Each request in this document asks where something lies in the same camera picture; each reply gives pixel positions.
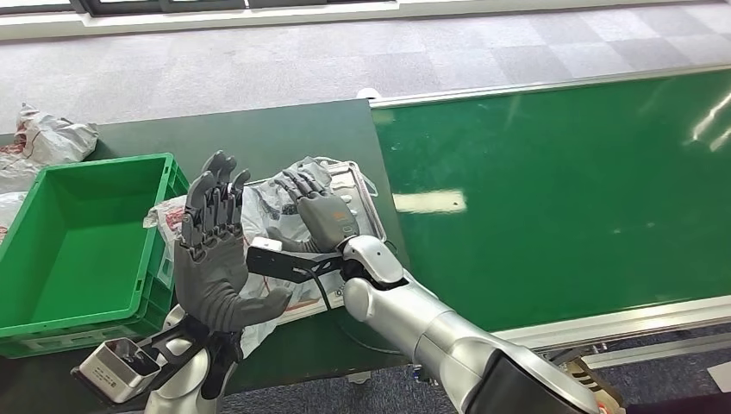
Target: robot finger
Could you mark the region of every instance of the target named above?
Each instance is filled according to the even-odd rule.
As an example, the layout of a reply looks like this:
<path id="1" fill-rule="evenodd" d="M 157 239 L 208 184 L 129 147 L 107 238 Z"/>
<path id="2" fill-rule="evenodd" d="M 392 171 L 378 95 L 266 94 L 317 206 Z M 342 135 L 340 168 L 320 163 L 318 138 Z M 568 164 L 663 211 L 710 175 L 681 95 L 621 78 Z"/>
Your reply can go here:
<path id="1" fill-rule="evenodd" d="M 234 189 L 236 191 L 243 190 L 244 184 L 246 184 L 249 179 L 251 179 L 251 173 L 249 172 L 249 170 L 239 172 L 239 174 L 234 177 Z"/>
<path id="2" fill-rule="evenodd" d="M 312 189 L 312 191 L 320 194 L 321 196 L 326 195 L 325 188 L 318 183 L 315 179 L 310 177 L 309 175 L 305 174 L 304 172 L 300 172 L 299 176 L 302 177 L 304 182 L 306 182 L 309 185 L 309 188 Z"/>
<path id="3" fill-rule="evenodd" d="M 244 299 L 235 294 L 228 307 L 227 315 L 217 318 L 220 321 L 217 328 L 222 331 L 237 332 L 246 326 L 271 321 L 284 313 L 291 297 L 291 292 L 281 288 L 273 289 L 266 298 Z"/>
<path id="4" fill-rule="evenodd" d="M 218 170 L 218 182 L 219 184 L 228 184 L 231 181 L 231 172 L 236 168 L 236 158 L 228 157 L 221 164 L 221 169 Z"/>
<path id="5" fill-rule="evenodd" d="M 219 231 L 225 229 L 228 220 L 228 194 L 222 191 L 222 188 L 214 188 L 211 192 L 210 206 L 214 212 L 214 224 Z"/>
<path id="6" fill-rule="evenodd" d="M 296 188 L 293 188 L 291 185 L 287 184 L 287 182 L 283 179 L 275 179 L 274 182 L 277 183 L 277 185 L 279 185 L 280 187 L 284 188 L 284 190 L 289 193 L 292 201 L 294 201 L 295 203 L 298 199 L 304 197 L 302 193 L 298 192 Z"/>
<path id="7" fill-rule="evenodd" d="M 185 199 L 185 208 L 202 209 L 206 205 L 209 191 L 216 186 L 216 179 L 210 171 L 201 174 L 193 181 Z"/>
<path id="8" fill-rule="evenodd" d="M 218 173 L 221 171 L 221 168 L 226 164 L 226 154 L 223 153 L 222 150 L 218 150 L 213 155 L 206 160 L 205 164 L 203 164 L 203 170 L 201 173 L 205 173 L 207 171 L 210 171 L 213 174 L 213 178 L 218 180 Z"/>
<path id="9" fill-rule="evenodd" d="M 309 198 L 309 194 L 312 192 L 312 187 L 307 184 L 307 181 L 302 178 L 302 175 L 288 170 L 282 171 L 282 174 L 287 176 L 288 179 L 291 179 L 292 182 L 295 183 L 295 185 L 297 186 L 297 189 L 305 197 Z"/>

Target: cable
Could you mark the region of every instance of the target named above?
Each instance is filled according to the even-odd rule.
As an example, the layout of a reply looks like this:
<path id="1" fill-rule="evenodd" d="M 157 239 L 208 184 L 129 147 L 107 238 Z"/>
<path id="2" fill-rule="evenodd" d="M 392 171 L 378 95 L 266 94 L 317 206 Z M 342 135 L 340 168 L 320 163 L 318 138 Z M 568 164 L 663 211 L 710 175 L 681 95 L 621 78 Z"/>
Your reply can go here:
<path id="1" fill-rule="evenodd" d="M 325 307 L 328 308 L 328 311 L 331 311 L 333 307 L 330 305 L 330 301 L 328 300 L 328 293 L 325 292 L 325 286 L 322 285 L 322 282 L 320 281 L 320 278 L 315 274 L 315 272 L 309 270 L 309 269 L 303 269 L 305 273 L 307 273 L 308 276 L 310 276 L 315 283 L 317 284 L 317 289 L 320 290 L 320 295 L 322 296 L 322 300 L 325 301 Z M 385 348 L 377 348 L 372 347 L 371 345 L 368 345 L 367 343 L 363 343 L 361 340 L 353 336 L 350 332 L 348 332 L 340 322 L 335 321 L 335 324 L 338 325 L 338 328 L 342 331 L 345 336 L 350 338 L 351 341 L 357 343 L 361 347 L 365 349 L 370 349 L 371 351 L 380 352 L 381 354 L 389 354 L 389 355 L 402 355 L 401 352 L 396 351 L 395 349 L 385 349 Z"/>
<path id="2" fill-rule="evenodd" d="M 351 334 L 350 332 L 345 330 L 345 328 L 339 322 L 335 322 L 335 324 L 338 325 L 338 328 L 341 329 L 342 333 L 345 334 L 345 336 L 347 336 L 348 338 L 350 338 L 351 341 L 357 343 L 358 345 L 360 345 L 361 347 L 363 347 L 365 349 L 370 349 L 371 351 L 380 352 L 381 354 L 403 355 L 401 352 L 396 351 L 395 349 L 377 348 L 377 347 L 372 347 L 371 345 L 368 345 L 367 343 L 363 343 L 361 340 L 359 340 L 358 338 L 353 336 L 353 334 Z"/>
<path id="3" fill-rule="evenodd" d="M 322 296 L 322 300 L 325 301 L 325 307 L 328 308 L 328 311 L 331 311 L 333 309 L 332 306 L 330 306 L 330 301 L 328 300 L 328 293 L 325 292 L 325 286 L 322 285 L 322 282 L 320 281 L 320 278 L 317 277 L 315 272 L 313 272 L 310 269 L 303 269 L 305 273 L 307 273 L 308 276 L 310 276 L 315 283 L 317 284 L 317 289 L 320 290 L 320 295 Z"/>

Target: black bracket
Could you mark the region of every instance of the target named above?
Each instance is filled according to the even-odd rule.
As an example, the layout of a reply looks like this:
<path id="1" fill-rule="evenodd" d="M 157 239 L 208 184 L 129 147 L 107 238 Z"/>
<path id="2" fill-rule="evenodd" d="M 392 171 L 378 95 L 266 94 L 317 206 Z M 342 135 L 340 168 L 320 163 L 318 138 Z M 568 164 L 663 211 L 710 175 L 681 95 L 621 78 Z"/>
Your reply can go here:
<path id="1" fill-rule="evenodd" d="M 333 270 L 340 270 L 342 263 L 342 254 L 337 252 L 305 258 L 256 246 L 247 250 L 247 268 L 250 273 L 298 284 L 312 279 L 313 274 L 322 276 Z"/>

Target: robotic arm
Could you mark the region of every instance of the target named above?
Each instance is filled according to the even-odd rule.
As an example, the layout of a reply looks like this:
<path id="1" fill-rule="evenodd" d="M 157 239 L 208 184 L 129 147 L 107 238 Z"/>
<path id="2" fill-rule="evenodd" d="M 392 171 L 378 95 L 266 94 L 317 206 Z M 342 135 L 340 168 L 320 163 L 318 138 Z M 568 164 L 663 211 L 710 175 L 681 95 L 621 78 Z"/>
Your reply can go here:
<path id="1" fill-rule="evenodd" d="M 279 233 L 270 231 L 270 237 L 285 246 L 341 254 L 348 313 L 424 366 L 459 412 L 599 412 L 590 390 L 528 348 L 465 320 L 416 282 L 379 239 L 357 235 L 355 217 L 340 198 L 304 174 L 287 176 L 293 185 L 279 184 L 297 203 L 312 239 L 298 246 Z"/>

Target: gray carpet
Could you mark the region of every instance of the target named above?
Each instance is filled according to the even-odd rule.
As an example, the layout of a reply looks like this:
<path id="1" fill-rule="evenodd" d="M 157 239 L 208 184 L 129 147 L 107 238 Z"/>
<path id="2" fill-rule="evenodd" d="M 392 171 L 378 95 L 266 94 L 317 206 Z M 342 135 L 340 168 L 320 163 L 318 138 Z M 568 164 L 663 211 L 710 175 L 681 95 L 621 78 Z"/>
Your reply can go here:
<path id="1" fill-rule="evenodd" d="M 339 22 L 0 43 L 0 133 L 21 102 L 80 122 L 125 122 L 354 97 L 552 82 L 731 62 L 731 5 Z M 667 334 L 631 345 L 665 341 Z M 629 346 L 629 342 L 612 347 Z M 602 370 L 630 403 L 717 392 L 728 351 Z M 406 367 L 362 386 L 311 381 L 226 398 L 227 413 L 454 412 Z"/>

